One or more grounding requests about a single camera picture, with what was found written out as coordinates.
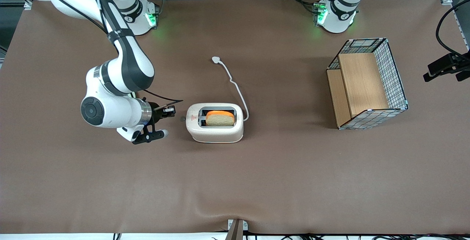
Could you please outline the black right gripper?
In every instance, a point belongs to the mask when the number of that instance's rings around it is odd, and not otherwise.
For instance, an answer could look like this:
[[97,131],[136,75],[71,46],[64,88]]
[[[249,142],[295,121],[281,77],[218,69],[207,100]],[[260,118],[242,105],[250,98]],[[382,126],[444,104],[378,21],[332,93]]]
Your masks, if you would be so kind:
[[152,115],[150,119],[150,123],[158,123],[161,118],[172,118],[175,117],[175,106],[170,105],[166,106],[159,106],[157,103],[150,102]]

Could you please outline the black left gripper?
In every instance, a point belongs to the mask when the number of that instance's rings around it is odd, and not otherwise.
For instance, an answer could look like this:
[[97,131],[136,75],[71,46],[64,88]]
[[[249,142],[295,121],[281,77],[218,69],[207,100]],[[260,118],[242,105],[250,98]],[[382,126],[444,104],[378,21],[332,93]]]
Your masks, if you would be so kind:
[[462,82],[470,77],[470,51],[458,56],[450,53],[449,57],[440,57],[428,64],[428,72],[423,75],[425,82],[430,82],[437,76],[442,76],[453,71],[461,71],[455,74],[458,82]]

